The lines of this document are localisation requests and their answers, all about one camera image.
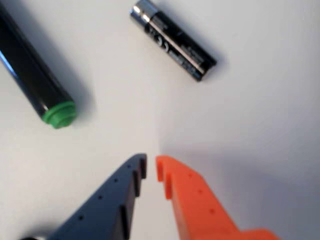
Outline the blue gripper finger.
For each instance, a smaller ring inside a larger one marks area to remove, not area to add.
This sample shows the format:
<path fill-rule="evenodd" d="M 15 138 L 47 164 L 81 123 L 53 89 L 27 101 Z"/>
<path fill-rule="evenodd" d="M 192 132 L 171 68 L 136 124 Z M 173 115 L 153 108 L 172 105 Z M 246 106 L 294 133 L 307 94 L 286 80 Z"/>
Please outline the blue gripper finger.
<path fill-rule="evenodd" d="M 147 155 L 133 155 L 48 239 L 128 240 L 135 199 L 146 177 Z"/>

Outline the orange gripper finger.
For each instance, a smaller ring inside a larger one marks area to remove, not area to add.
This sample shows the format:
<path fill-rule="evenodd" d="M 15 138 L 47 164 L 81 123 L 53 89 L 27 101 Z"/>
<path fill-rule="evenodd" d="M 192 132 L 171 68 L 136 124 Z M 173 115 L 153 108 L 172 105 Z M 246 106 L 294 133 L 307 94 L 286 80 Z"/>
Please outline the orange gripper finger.
<path fill-rule="evenodd" d="M 221 205 L 205 179 L 177 159 L 156 157 L 158 181 L 172 202 L 182 240 L 276 240 L 267 229 L 240 230 Z"/>

